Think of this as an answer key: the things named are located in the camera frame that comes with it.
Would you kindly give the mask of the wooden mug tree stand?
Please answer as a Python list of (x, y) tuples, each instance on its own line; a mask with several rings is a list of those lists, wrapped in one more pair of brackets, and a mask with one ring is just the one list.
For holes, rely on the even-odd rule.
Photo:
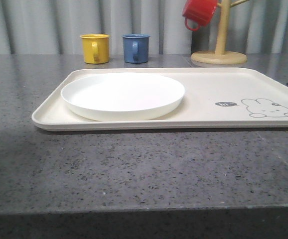
[(247, 62), (247, 56), (243, 53), (226, 51), (227, 34), (229, 26), (230, 10), (232, 7), (247, 2), (247, 0), (222, 0), (217, 3), (220, 10), (220, 20), (218, 25), (218, 33), (216, 47), (214, 51), (197, 51), (191, 55), (193, 62), (201, 62), (216, 65), (236, 65)]

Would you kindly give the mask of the cream rabbit serving tray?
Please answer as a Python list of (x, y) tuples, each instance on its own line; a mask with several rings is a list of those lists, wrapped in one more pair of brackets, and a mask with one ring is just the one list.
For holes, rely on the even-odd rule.
[[(67, 84), (114, 72), (167, 76), (182, 83), (186, 92), (174, 111), (152, 120), (94, 121), (65, 105), (61, 90)], [(288, 127), (288, 87), (247, 68), (82, 69), (70, 73), (31, 118), (48, 131)]]

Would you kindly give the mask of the yellow enamel mug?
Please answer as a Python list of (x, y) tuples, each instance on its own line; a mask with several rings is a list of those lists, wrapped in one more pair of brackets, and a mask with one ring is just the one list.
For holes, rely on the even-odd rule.
[(107, 34), (80, 35), (85, 63), (104, 64), (109, 62), (109, 37)]

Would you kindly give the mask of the red enamel mug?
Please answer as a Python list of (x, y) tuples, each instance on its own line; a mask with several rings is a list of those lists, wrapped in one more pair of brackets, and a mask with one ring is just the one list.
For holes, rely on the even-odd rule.
[[(215, 13), (217, 3), (217, 0), (187, 0), (182, 11), (185, 27), (197, 31), (201, 26), (206, 26)], [(195, 28), (189, 26), (189, 20), (195, 22), (197, 26)]]

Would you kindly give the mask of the blue enamel mug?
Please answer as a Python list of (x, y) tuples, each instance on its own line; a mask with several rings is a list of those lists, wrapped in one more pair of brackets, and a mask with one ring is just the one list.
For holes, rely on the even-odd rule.
[(125, 34), (123, 39), (124, 61), (141, 64), (148, 61), (149, 38), (147, 34)]

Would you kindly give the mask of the white round plate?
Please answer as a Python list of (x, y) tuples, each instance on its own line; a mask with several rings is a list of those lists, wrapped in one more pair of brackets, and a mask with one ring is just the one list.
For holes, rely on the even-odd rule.
[(75, 80), (61, 97), (75, 114), (97, 121), (150, 120), (176, 109), (185, 87), (150, 73), (107, 73)]

